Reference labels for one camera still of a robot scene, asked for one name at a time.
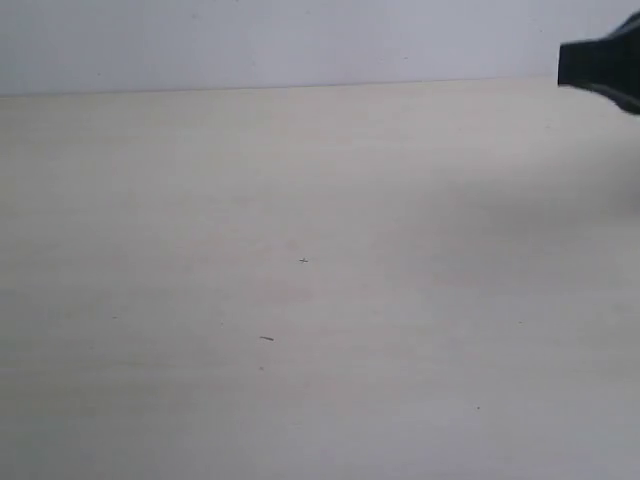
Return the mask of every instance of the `white table surface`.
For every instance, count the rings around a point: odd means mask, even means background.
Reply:
[[[0,99],[0,429],[7,480],[636,480],[640,122],[549,79]]]

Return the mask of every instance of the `black plastic object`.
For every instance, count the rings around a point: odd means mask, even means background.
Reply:
[[[640,115],[640,12],[605,38],[562,45],[558,85],[599,93]]]

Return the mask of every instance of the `black object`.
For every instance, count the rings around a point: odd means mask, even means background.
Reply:
[[[640,115],[640,12],[600,40],[563,44],[558,85],[599,93]]]

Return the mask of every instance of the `white wall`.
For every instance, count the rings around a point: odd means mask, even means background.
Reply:
[[[0,94],[545,75],[637,0],[1,0]]]

